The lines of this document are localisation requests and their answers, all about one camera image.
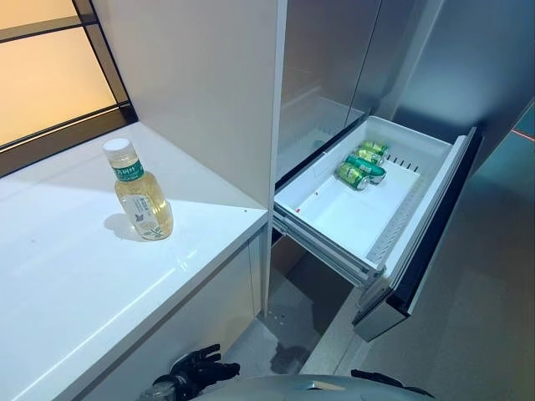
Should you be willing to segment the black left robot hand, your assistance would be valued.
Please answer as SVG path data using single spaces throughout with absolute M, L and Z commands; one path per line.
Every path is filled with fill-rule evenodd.
M 216 343 L 175 361 L 170 371 L 175 382 L 175 400 L 193 399 L 205 388 L 240 373 L 239 363 L 222 362 L 220 350 L 221 345 Z

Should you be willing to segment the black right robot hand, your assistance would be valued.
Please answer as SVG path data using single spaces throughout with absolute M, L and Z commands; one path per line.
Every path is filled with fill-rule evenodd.
M 350 374 L 358 381 L 361 400 L 436 400 L 423 388 L 406 386 L 382 373 L 352 369 Z

